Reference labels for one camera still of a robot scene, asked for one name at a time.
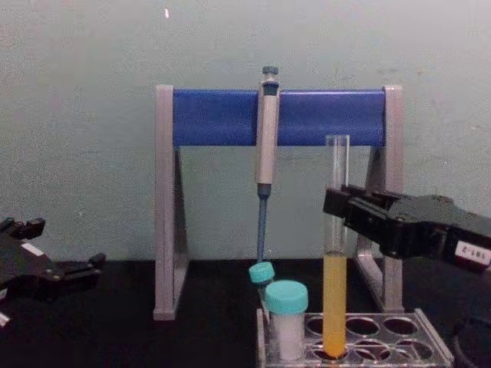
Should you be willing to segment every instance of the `gray metal frame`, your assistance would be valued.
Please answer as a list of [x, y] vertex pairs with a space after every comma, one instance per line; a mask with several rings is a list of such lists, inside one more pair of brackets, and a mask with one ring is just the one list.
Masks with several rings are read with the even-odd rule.
[[[385, 88], [386, 144], [371, 149], [367, 187], [403, 189], [402, 87]], [[179, 149], [173, 146], [173, 86], [159, 85], [155, 113], [155, 309], [154, 320], [174, 320], [189, 264]], [[372, 244], [358, 237], [355, 261], [378, 307], [401, 312], [402, 263], [383, 259], [379, 268]]]

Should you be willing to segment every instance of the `test tube rack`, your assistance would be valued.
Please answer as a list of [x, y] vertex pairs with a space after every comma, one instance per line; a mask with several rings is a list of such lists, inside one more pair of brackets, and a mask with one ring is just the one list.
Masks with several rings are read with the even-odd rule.
[[331, 360], [322, 349], [322, 314], [305, 314], [305, 355], [280, 360], [262, 310], [257, 310], [258, 368], [450, 368], [453, 355], [424, 313], [346, 314], [346, 353]]

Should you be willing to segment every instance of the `glass test tube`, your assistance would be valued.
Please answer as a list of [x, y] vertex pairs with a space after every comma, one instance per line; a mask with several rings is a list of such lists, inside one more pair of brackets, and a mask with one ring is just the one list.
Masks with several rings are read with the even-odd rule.
[[[348, 184], [349, 136], [326, 136], [327, 187]], [[327, 355], [339, 358], [346, 343], [346, 228], [342, 218], [325, 216], [322, 342]]]

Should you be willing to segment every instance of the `pipette stand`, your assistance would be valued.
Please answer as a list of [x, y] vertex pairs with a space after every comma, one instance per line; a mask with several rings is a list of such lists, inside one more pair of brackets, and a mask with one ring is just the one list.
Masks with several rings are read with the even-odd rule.
[[346, 353], [330, 360], [322, 349], [322, 314], [305, 315], [305, 355], [280, 360], [270, 326], [257, 310], [258, 368], [451, 368], [453, 356], [423, 312], [346, 315]]
[[[155, 320], [176, 318], [188, 266], [179, 147], [255, 146], [257, 100], [257, 90], [157, 86]], [[280, 101], [279, 146], [325, 146], [326, 135], [349, 135], [352, 146], [371, 146], [367, 187], [403, 191], [401, 87], [282, 90]], [[379, 268], [362, 237], [355, 260], [380, 310], [403, 311], [401, 261], [383, 258]]]

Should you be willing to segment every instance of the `small vial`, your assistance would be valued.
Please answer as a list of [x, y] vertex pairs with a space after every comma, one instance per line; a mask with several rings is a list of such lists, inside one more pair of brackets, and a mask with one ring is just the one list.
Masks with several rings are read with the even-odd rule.
[[308, 292], [297, 281], [275, 281], [266, 287], [266, 307], [272, 314], [272, 336], [281, 360], [305, 354], [305, 310]]
[[271, 262], [259, 262], [249, 268], [249, 276], [252, 283], [258, 288], [259, 300], [261, 301], [262, 311], [269, 324], [269, 312], [265, 305], [265, 289], [274, 281], [275, 269]]

